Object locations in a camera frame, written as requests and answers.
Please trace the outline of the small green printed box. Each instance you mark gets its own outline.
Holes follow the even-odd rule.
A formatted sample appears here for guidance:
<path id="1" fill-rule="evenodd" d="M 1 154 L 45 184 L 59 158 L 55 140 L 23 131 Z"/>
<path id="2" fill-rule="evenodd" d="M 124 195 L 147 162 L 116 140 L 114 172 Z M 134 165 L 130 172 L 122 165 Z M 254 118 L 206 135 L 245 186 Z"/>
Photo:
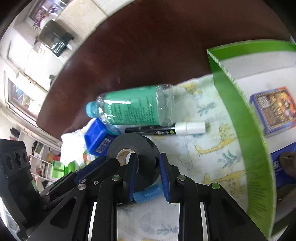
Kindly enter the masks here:
<path id="1" fill-rule="evenodd" d="M 96 158 L 96 156 L 88 153 L 87 150 L 83 153 L 83 162 L 85 166 L 94 161 Z"/>

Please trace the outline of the black marker blue cap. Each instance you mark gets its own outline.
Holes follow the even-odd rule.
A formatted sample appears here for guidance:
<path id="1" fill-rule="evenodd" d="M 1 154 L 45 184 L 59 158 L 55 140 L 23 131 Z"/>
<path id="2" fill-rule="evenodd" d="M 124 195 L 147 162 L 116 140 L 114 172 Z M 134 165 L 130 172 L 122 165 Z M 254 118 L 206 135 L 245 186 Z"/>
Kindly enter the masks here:
<path id="1" fill-rule="evenodd" d="M 136 203 L 142 203 L 149 200 L 152 200 L 160 195 L 163 195 L 163 188 L 161 183 L 153 184 L 146 189 L 135 192 L 133 194 L 133 200 Z"/>

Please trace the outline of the blue cube container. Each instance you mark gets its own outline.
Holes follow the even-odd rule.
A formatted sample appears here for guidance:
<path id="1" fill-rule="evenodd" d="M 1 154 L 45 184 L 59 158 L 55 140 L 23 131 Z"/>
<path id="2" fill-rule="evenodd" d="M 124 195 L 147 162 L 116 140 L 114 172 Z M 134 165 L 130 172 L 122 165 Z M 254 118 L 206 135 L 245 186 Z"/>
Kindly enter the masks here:
<path id="1" fill-rule="evenodd" d="M 86 148 L 93 156 L 106 156 L 110 144 L 121 132 L 116 126 L 105 124 L 99 118 L 94 118 L 84 134 Z"/>

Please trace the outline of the black marker white cap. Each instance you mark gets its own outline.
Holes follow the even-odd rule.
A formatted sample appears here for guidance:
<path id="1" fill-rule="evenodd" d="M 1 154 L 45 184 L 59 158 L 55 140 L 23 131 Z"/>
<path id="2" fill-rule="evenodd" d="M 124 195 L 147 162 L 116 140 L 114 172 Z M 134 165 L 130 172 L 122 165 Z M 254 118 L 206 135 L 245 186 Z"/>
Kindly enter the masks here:
<path id="1" fill-rule="evenodd" d="M 126 128 L 125 133 L 187 136 L 205 134 L 206 125 L 205 122 L 180 122 L 172 126 L 135 126 Z"/>

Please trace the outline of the clear bottle green label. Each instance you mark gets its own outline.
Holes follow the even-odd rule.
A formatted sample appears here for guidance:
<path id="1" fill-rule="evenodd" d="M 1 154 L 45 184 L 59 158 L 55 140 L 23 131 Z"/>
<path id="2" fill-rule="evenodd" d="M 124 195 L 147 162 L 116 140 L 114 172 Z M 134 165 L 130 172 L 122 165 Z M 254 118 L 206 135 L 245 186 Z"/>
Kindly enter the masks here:
<path id="1" fill-rule="evenodd" d="M 86 114 L 111 125 L 170 126 L 174 94 L 171 84 L 107 92 L 86 104 Z"/>

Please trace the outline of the red playing card box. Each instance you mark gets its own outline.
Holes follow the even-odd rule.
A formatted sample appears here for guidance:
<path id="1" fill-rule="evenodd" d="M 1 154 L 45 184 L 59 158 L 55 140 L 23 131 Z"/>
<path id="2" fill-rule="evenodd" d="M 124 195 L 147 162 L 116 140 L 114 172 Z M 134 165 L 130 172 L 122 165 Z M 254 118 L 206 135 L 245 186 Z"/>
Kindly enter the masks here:
<path id="1" fill-rule="evenodd" d="M 293 151 L 295 151 L 295 143 L 292 143 L 280 150 L 271 153 L 277 189 L 288 184 L 295 184 L 295 178 L 288 175 L 280 164 L 280 155 L 284 152 Z"/>

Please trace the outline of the brown handled scissors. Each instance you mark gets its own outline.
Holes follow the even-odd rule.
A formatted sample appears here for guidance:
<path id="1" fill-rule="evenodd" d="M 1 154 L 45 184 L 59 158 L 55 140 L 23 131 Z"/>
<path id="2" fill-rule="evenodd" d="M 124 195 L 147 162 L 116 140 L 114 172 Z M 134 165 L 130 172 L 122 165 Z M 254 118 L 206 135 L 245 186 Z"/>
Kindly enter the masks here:
<path id="1" fill-rule="evenodd" d="M 295 152 L 284 152 L 279 160 L 285 176 L 280 178 L 281 186 L 277 189 L 277 204 L 280 204 L 295 189 Z"/>

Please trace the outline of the blue playing card box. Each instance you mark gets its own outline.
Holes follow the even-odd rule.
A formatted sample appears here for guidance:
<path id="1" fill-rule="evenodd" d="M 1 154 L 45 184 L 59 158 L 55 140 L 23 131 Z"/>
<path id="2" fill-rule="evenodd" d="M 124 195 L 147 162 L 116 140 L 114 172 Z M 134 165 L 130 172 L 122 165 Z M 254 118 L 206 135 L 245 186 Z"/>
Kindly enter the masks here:
<path id="1" fill-rule="evenodd" d="M 295 127 L 295 101 L 284 86 L 250 96 L 249 103 L 261 123 L 266 137 Z"/>

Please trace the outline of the green cardboard box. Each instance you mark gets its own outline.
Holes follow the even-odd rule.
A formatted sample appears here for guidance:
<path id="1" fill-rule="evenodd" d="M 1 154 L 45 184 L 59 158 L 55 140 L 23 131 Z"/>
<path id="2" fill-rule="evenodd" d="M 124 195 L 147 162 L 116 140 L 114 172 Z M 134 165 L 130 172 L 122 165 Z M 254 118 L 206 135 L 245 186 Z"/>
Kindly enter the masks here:
<path id="1" fill-rule="evenodd" d="M 288 54 L 295 45 L 279 40 L 251 40 L 207 49 L 214 85 L 232 120 L 242 151 L 248 193 L 247 213 L 266 238 L 275 219 L 275 174 L 263 127 L 247 93 L 259 90 L 266 75 L 294 67 Z"/>

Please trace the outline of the white shelf unit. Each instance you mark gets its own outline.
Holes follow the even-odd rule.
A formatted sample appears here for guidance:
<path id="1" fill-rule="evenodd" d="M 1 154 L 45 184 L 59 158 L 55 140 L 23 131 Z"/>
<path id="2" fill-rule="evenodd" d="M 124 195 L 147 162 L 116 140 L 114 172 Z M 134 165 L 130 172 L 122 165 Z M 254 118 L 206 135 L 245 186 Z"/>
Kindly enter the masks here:
<path id="1" fill-rule="evenodd" d="M 30 172 L 37 190 L 41 193 L 59 179 L 54 177 L 52 172 L 53 162 L 60 160 L 60 148 L 48 141 L 43 142 L 42 138 L 32 136 L 23 130 L 20 131 L 18 140 L 23 141 L 26 146 L 27 158 L 31 165 Z"/>

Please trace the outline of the framed wall picture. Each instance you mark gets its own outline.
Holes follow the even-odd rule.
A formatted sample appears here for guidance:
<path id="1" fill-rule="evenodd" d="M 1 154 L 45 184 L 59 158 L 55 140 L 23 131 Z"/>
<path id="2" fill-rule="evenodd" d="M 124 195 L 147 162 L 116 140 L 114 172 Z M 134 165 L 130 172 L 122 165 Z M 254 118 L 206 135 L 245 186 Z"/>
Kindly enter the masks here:
<path id="1" fill-rule="evenodd" d="M 28 122 L 35 123 L 41 110 L 41 103 L 34 84 L 22 74 L 4 71 L 4 90 L 9 108 Z"/>

